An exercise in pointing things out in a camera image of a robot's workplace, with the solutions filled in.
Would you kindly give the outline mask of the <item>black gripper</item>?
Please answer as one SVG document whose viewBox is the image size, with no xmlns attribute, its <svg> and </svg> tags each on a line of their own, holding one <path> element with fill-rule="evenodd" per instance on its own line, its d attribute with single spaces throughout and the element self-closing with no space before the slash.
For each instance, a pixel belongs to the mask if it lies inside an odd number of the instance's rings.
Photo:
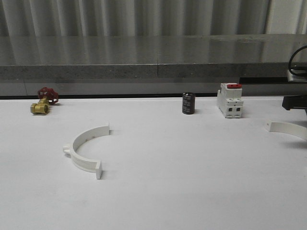
<svg viewBox="0 0 307 230">
<path fill-rule="evenodd" d="M 307 111 L 307 96 L 297 95 L 297 96 L 284 96 L 282 107 L 286 110 L 291 109 L 301 109 Z"/>
</svg>

